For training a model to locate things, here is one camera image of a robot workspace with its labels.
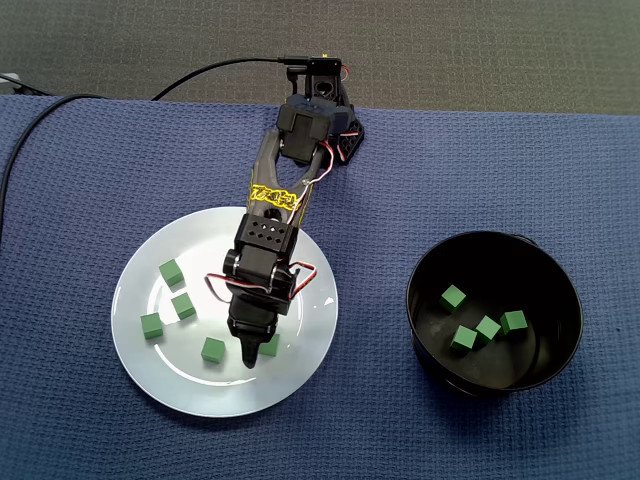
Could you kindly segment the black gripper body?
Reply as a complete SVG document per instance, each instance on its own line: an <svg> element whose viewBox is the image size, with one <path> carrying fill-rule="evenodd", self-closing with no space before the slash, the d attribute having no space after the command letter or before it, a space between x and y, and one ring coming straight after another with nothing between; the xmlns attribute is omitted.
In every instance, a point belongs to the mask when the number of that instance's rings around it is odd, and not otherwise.
<svg viewBox="0 0 640 480"><path fill-rule="evenodd" d="M288 313L290 304L290 300L269 295L234 294L228 314L229 330L244 343L266 343L275 334L279 317Z"/></svg>

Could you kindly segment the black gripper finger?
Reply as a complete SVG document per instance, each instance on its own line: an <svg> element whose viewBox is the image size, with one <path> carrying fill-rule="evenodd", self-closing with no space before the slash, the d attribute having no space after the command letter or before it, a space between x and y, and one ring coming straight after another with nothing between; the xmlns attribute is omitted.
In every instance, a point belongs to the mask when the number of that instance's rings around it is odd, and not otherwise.
<svg viewBox="0 0 640 480"><path fill-rule="evenodd" d="M242 362L247 369L253 369L256 365L261 341L256 338L241 338Z"/></svg>

